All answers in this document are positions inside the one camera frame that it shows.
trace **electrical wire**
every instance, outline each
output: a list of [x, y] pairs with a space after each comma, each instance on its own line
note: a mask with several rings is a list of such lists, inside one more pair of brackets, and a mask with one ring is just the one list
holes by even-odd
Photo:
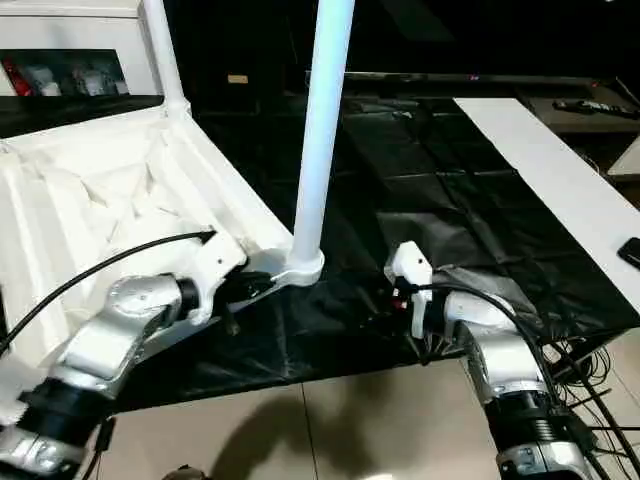
[[24, 330], [25, 327], [27, 325], [29, 325], [29, 323], [31, 323], [33, 321], [33, 319], [42, 310], [44, 310], [51, 302], [53, 302], [56, 298], [58, 298], [64, 292], [69, 290], [74, 285], [77, 285], [78, 283], [80, 283], [85, 278], [90, 277], [94, 273], [97, 273], [100, 270], [102, 270], [102, 269], [104, 269], [104, 268], [106, 268], [106, 267], [108, 267], [108, 266], [110, 266], [110, 265], [112, 265], [112, 264], [114, 264], [116, 262], [119, 262], [120, 260], [123, 260], [123, 259], [125, 259], [125, 258], [127, 258], [127, 257], [129, 257], [131, 255], [134, 255], [134, 254], [136, 254], [138, 252], [141, 252], [143, 250], [147, 250], [149, 248], [157, 247], [158, 245], [163, 245], [165, 243], [177, 242], [179, 240], [187, 240], [187, 239], [190, 239], [190, 238], [198, 238], [203, 243], [205, 243], [213, 235], [215, 235], [215, 233], [216, 233], [215, 231], [210, 230], [210, 231], [194, 232], [194, 233], [182, 233], [180, 235], [172, 235], [170, 237], [159, 238], [158, 240], [153, 240], [151, 242], [144, 243], [142, 245], [138, 245], [137, 247], [133, 247], [133, 248], [130, 248], [128, 250], [125, 250], [124, 252], [120, 252], [117, 255], [114, 255], [113, 257], [108, 258], [107, 260], [104, 260], [104, 261], [98, 263], [97, 265], [94, 265], [91, 268], [88, 268], [84, 272], [79, 273], [78, 275], [73, 277], [71, 280], [69, 280], [69, 281], [65, 282], [64, 284], [60, 285], [53, 292], [51, 292], [49, 295], [47, 295], [44, 299], [42, 299], [35, 307], [33, 307], [31, 309], [31, 311], [29, 311], [29, 313], [27, 313], [22, 318], [22, 320], [20, 320], [16, 324], [15, 327], [13, 327], [13, 329], [11, 329], [11, 331], [2, 340], [2, 342], [0, 342], [0, 355], [4, 354], [4, 352], [6, 352], [9, 349], [9, 346], [11, 345], [11, 342], [13, 340], [15, 340], [15, 338], [18, 336], [18, 334], [22, 330]]
[[102, 457], [101, 451], [96, 450], [93, 452], [93, 457], [91, 457], [91, 461], [89, 462], [87, 469], [84, 471], [81, 480], [89, 480], [91, 478], [91, 474], [95, 470], [96, 465], [100, 462], [100, 457]]
[[[507, 307], [505, 307], [496, 298], [494, 298], [493, 296], [491, 296], [491, 295], [489, 295], [489, 294], [487, 294], [485, 292], [482, 292], [481, 290], [478, 290], [476, 288], [468, 287], [466, 285], [458, 285], [458, 284], [454, 284], [454, 283], [438, 283], [438, 284], [427, 284], [427, 285], [417, 285], [417, 286], [416, 285], [412, 285], [409, 288], [409, 290], [411, 290], [412, 293], [415, 293], [415, 292], [418, 292], [418, 291], [458, 291], [458, 292], [464, 292], [464, 293], [468, 293], [470, 295], [473, 295], [475, 297], [481, 298], [481, 299], [487, 301], [488, 303], [490, 303], [491, 305], [493, 305], [494, 307], [496, 307], [498, 310], [500, 310], [502, 313], [504, 313], [513, 322], [513, 324], [515, 325], [516, 329], [518, 330], [518, 333], [520, 333], [520, 335], [522, 336], [523, 340], [527, 343], [527, 345], [529, 346], [529, 349], [531, 350], [532, 355], [534, 356], [534, 358], [536, 359], [536, 362], [540, 366], [540, 370], [542, 371], [542, 375], [543, 375], [545, 384], [547, 386], [547, 390], [549, 392], [549, 395], [552, 396], [552, 398], [556, 401], [556, 403], [560, 402], [559, 395], [558, 395], [558, 392], [556, 390], [556, 386], [553, 383], [551, 374], [549, 373], [549, 370], [548, 370], [548, 367], [547, 367], [547, 360], [546, 360], [546, 358], [545, 358], [545, 356], [544, 356], [544, 354], [542, 352], [542, 349], [538, 348], [538, 345], [536, 344], [533, 336], [526, 330], [526, 327], [522, 324], [522, 322], [520, 321], [520, 318], [516, 314], [514, 314], [512, 311], [510, 311]], [[587, 377], [584, 376], [583, 372], [580, 370], [580, 367], [576, 364], [576, 362], [571, 357], [569, 357], [569, 355], [563, 349], [561, 349], [560, 347], [558, 347], [557, 345], [554, 345], [554, 344], [551, 344], [551, 347], [554, 350], [556, 350], [560, 354], [560, 356], [562, 358], [564, 358], [565, 361], [567, 361], [570, 364], [571, 368], [574, 370], [574, 372], [580, 378], [580, 381], [583, 384], [584, 388], [587, 389], [587, 391], [589, 392], [590, 396], [594, 397], [594, 401], [596, 402], [596, 404], [598, 405], [598, 408], [601, 410], [602, 414], [605, 416], [605, 418], [609, 422], [609, 425], [614, 430], [614, 433], [616, 434], [616, 437], [618, 438], [618, 440], [622, 444], [622, 446], [624, 448], [624, 451], [628, 455], [629, 461], [633, 465], [636, 473], [638, 473], [638, 475], [640, 475], [640, 462], [638, 461], [638, 457], [635, 455], [635, 452], [631, 448], [627, 438], [621, 432], [620, 427], [618, 426], [618, 424], [616, 423], [615, 419], [611, 415], [611, 412], [607, 409], [606, 405], [602, 402], [602, 399], [600, 399], [600, 397], [598, 396], [598, 394], [595, 391], [595, 389], [593, 388], [593, 386], [589, 383]], [[600, 378], [598, 379], [598, 381], [600, 381], [600, 383], [602, 383], [604, 381], [604, 379], [606, 379], [606, 376], [608, 375], [608, 373], [609, 373], [609, 371], [611, 369], [611, 357], [609, 356], [609, 354], [607, 352], [606, 355], [604, 355], [603, 357], [599, 357], [599, 359], [600, 358], [602, 358], [602, 360], [603, 360], [602, 363], [604, 365], [604, 372], [603, 372], [602, 375], [600, 375]], [[592, 377], [595, 375], [597, 367], [598, 366], [596, 366], [596, 368], [592, 372]], [[594, 469], [597, 471], [597, 473], [602, 478], [604, 478], [604, 479], [609, 478], [609, 476], [607, 475], [606, 471], [604, 470], [602, 465], [600, 465], [600, 463], [598, 462], [598, 460], [596, 459], [596, 457], [593, 455], [592, 452], [583, 452], [583, 454], [585, 455], [585, 457], [587, 458], [589, 463], [591, 463], [591, 465], [594, 467]], [[626, 472], [626, 470], [622, 466], [621, 462], [620, 462], [620, 467], [623, 470], [623, 472], [625, 473], [625, 475], [628, 475], [628, 472]]]
[[[564, 391], [566, 394], [571, 395], [573, 397], [574, 400], [580, 400], [578, 398], [578, 396], [573, 393], [569, 387], [564, 387]], [[604, 423], [602, 422], [602, 420], [600, 420], [600, 417], [586, 404], [581, 404], [580, 406], [584, 407], [584, 409], [589, 412], [589, 414], [593, 417], [593, 420], [600, 425], [602, 428], [606, 428]], [[609, 434], [609, 432], [607, 430], [603, 430], [604, 435], [606, 437], [607, 440], [607, 444], [609, 445], [609, 447], [611, 448], [611, 450], [616, 450], [615, 447], [615, 443], [613, 442], [613, 439], [611, 438], [611, 435]], [[620, 460], [620, 457], [618, 457], [617, 455], [614, 455], [614, 459], [616, 461], [616, 463], [618, 464], [618, 468], [620, 469], [620, 471], [624, 474], [624, 476], [628, 479], [628, 480], [633, 480], [633, 478], [631, 477], [631, 475], [629, 474], [629, 472], [627, 472], [626, 467], [624, 466], [624, 464], [622, 463], [622, 460]]]
[[477, 288], [469, 287], [466, 285], [459, 285], [457, 283], [429, 283], [426, 285], [411, 285], [408, 287], [408, 290], [411, 293], [423, 292], [423, 291], [454, 291], [454, 292], [463, 292], [473, 295], [475, 297], [481, 298], [486, 302], [490, 303], [502, 313], [504, 313], [514, 324], [518, 333], [522, 336], [522, 339], [527, 343], [529, 349], [531, 350], [531, 354], [535, 358], [538, 363], [540, 370], [542, 372], [542, 377], [544, 383], [547, 387], [547, 391], [551, 398], [555, 401], [556, 404], [559, 404], [560, 400], [558, 398], [558, 394], [555, 389], [555, 385], [553, 383], [553, 379], [551, 374], [549, 373], [549, 369], [547, 368], [547, 362], [542, 354], [542, 350], [538, 347], [533, 335], [526, 330], [524, 324], [520, 321], [520, 318], [515, 315], [511, 310], [505, 307], [499, 300], [495, 297], [485, 293]]
[[593, 397], [594, 403], [598, 406], [603, 417], [605, 418], [607, 423], [609, 423], [611, 430], [622, 445], [624, 453], [629, 457], [629, 461], [631, 462], [631, 465], [633, 466], [636, 474], [640, 476], [640, 460], [638, 460], [638, 456], [633, 451], [633, 447], [631, 447], [631, 444], [629, 443], [627, 437], [624, 435], [622, 430], [620, 430], [618, 422], [616, 422], [616, 419], [613, 418], [613, 415], [611, 414], [607, 406], [598, 396], [598, 392], [596, 392], [595, 388], [589, 383], [589, 379], [587, 378], [587, 376], [580, 369], [580, 366], [576, 363], [576, 361], [571, 358], [569, 354], [564, 351], [564, 349], [555, 344], [551, 344], [551, 347], [560, 354], [562, 359], [569, 364], [574, 373], [578, 376], [578, 378], [580, 378], [580, 381], [582, 382], [584, 388], [586, 388], [587, 392], [589, 392], [589, 395]]

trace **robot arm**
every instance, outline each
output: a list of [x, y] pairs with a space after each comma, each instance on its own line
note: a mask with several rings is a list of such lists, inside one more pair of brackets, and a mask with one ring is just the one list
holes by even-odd
[[[394, 285], [431, 283], [432, 269], [414, 242], [400, 246], [385, 273]], [[508, 311], [512, 307], [494, 297]], [[411, 293], [412, 336], [424, 338], [431, 292]], [[584, 456], [555, 414], [540, 366], [502, 309], [470, 293], [447, 293], [442, 311], [445, 338], [467, 353], [469, 373], [498, 450], [503, 479], [590, 480]]]
[[[0, 479], [74, 478], [89, 437], [149, 350], [206, 324], [214, 296], [224, 309], [272, 285], [268, 274], [238, 272], [245, 262], [235, 240], [219, 232], [178, 277], [127, 277], [112, 285], [102, 310], [64, 346], [43, 383], [20, 396], [22, 417], [0, 432]], [[246, 276], [251, 289], [242, 288]]]
[[0, 433], [0, 478], [73, 478], [145, 340], [197, 308], [196, 292], [190, 279], [169, 275], [114, 284], [104, 308], [69, 341], [44, 382], [21, 396], [24, 414]]
[[[22, 418], [0, 433], [0, 479], [72, 479], [89, 436], [112, 412], [148, 340], [159, 330], [198, 318], [202, 308], [210, 315], [217, 287], [243, 261], [242, 255], [234, 258], [216, 278], [196, 269], [191, 278], [131, 277], [114, 284], [102, 311], [71, 339], [47, 379], [22, 396], [27, 404]], [[385, 273], [394, 284], [402, 278], [415, 286], [430, 283], [432, 271], [415, 243], [408, 242]], [[423, 338], [424, 314], [435, 302], [428, 291], [410, 296], [412, 335]], [[510, 317], [465, 292], [449, 292], [441, 305], [444, 335], [467, 352], [502, 478], [590, 480], [580, 449], [554, 415], [540, 366]]]

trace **black tablecloth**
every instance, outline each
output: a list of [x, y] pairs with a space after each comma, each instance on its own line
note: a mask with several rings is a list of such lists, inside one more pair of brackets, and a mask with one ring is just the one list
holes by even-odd
[[[122, 102], [130, 109], [142, 100], [110, 102], [110, 108]], [[304, 98], [291, 97], [259, 114], [195, 115], [289, 228], [304, 109]], [[0, 135], [15, 133], [7, 118]], [[407, 240], [418, 243], [439, 275], [509, 298], [544, 339], [640, 325], [624, 297], [453, 101], [351, 99], [343, 101], [336, 140], [321, 280], [241, 311], [238, 335], [219, 323], [139, 365], [120, 408], [414, 363], [406, 325], [384, 314], [382, 267]]]

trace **floor tile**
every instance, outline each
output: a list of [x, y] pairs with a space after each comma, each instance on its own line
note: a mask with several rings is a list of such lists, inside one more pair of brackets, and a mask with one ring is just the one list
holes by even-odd
[[640, 404], [640, 328], [629, 330], [611, 342], [607, 350], [611, 354], [613, 369]]
[[[633, 396], [628, 392], [626, 386], [620, 381], [620, 378], [615, 371], [615, 366], [609, 373], [607, 380], [602, 385], [595, 387], [597, 392], [602, 392], [607, 388], [611, 388], [611, 393], [603, 396], [602, 399], [618, 424], [640, 425], [640, 406], [638, 406]], [[584, 399], [589, 396], [584, 388], [572, 388], [571, 391], [579, 399]], [[569, 403], [573, 403], [573, 401], [575, 401], [575, 399], [572, 400], [571, 397], [569, 397]], [[607, 425], [604, 421], [603, 415], [600, 413], [594, 402], [588, 402], [582, 406], [576, 407], [574, 412], [580, 415], [587, 425], [599, 425], [598, 421], [594, 418], [594, 415], [600, 420], [600, 422]], [[611, 448], [611, 442], [609, 442], [604, 432], [596, 431], [595, 434], [599, 439], [599, 446], [601, 448]], [[620, 449], [620, 443], [615, 438], [615, 435], [610, 433], [609, 436], [612, 439], [615, 449]], [[640, 432], [626, 432], [626, 437], [632, 445], [640, 444]]]
[[[611, 388], [611, 393], [602, 397], [612, 415], [620, 425], [640, 426], [640, 329], [631, 330], [622, 337], [616, 339], [607, 346], [611, 356], [612, 369], [607, 380], [596, 388], [601, 392]], [[572, 389], [579, 398], [586, 398], [587, 392], [583, 388]], [[588, 425], [597, 425], [593, 414], [587, 410], [589, 407], [597, 417], [603, 420], [602, 414], [594, 402], [575, 409]], [[603, 432], [596, 432], [602, 448], [610, 442]], [[610, 434], [613, 445], [620, 448], [613, 433]], [[640, 432], [626, 432], [626, 437], [632, 445], [640, 445]]]
[[184, 464], [216, 480], [313, 480], [299, 385], [119, 416], [100, 480], [161, 480]]
[[319, 480], [499, 478], [484, 413], [455, 360], [304, 392]]
[[[634, 451], [636, 455], [640, 455], [640, 446], [634, 447]], [[616, 458], [612, 455], [603, 455], [598, 457], [598, 461], [605, 469], [611, 480], [629, 480], [637, 478], [637, 475], [633, 471], [633, 467], [628, 460], [624, 458], [620, 459], [620, 462], [616, 460]], [[622, 469], [625, 469], [628, 473], [628, 476], [624, 474]], [[600, 477], [596, 474], [593, 469], [591, 470], [591, 475], [594, 480], [598, 480]]]

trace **white panel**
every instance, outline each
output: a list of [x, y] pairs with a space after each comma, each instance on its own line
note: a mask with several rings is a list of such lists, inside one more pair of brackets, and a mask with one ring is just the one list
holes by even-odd
[[7, 74], [4, 72], [4, 68], [0, 67], [0, 96], [10, 97], [15, 94], [16, 92], [13, 90], [9, 77], [7, 77]]
[[609, 175], [638, 175], [640, 174], [640, 137], [620, 155], [609, 171]]
[[0, 16], [135, 18], [139, 0], [13, 0], [0, 2]]
[[129, 93], [159, 93], [136, 18], [0, 17], [0, 50], [40, 48], [115, 50]]
[[456, 102], [640, 312], [640, 270], [617, 256], [640, 212], [517, 100]]

